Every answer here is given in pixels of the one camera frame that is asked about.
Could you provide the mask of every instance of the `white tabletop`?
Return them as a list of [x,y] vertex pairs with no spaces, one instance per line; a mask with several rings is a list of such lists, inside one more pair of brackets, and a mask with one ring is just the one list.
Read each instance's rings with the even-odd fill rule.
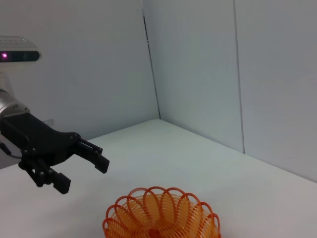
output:
[[0,171],[0,237],[102,238],[108,206],[136,187],[179,187],[220,217],[224,238],[317,237],[317,184],[161,120],[91,142],[110,160],[103,175],[72,157],[55,166],[67,195],[37,188],[18,166]]

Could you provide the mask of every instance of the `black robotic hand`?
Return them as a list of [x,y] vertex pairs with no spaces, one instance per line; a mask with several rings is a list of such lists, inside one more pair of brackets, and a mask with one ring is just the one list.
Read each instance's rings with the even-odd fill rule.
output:
[[51,166],[74,154],[90,161],[102,173],[108,170],[109,160],[102,156],[102,148],[81,139],[77,133],[55,131],[30,113],[0,117],[0,131],[21,150],[19,167],[38,187],[53,183],[60,193],[68,193],[70,179]]

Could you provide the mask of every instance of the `silver cylinder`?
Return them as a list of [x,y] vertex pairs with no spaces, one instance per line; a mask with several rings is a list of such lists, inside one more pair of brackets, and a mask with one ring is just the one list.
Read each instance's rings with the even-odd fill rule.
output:
[[27,106],[16,100],[9,93],[0,90],[0,116],[10,116],[29,112],[30,110]]

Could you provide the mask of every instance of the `orange coil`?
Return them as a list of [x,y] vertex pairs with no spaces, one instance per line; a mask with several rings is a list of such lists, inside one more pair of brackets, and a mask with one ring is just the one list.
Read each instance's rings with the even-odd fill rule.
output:
[[[155,189],[162,193],[155,194]],[[133,197],[138,191],[144,194]],[[219,217],[211,207],[175,187],[137,188],[120,197],[107,209],[103,230],[106,238],[221,238]]]

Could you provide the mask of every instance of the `plastic spring toy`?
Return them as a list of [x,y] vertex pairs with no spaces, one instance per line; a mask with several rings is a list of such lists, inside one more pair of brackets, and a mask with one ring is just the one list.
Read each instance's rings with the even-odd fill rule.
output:
[[[144,194],[133,197],[138,191]],[[137,188],[120,197],[107,209],[103,229],[106,238],[221,238],[211,207],[175,187]]]

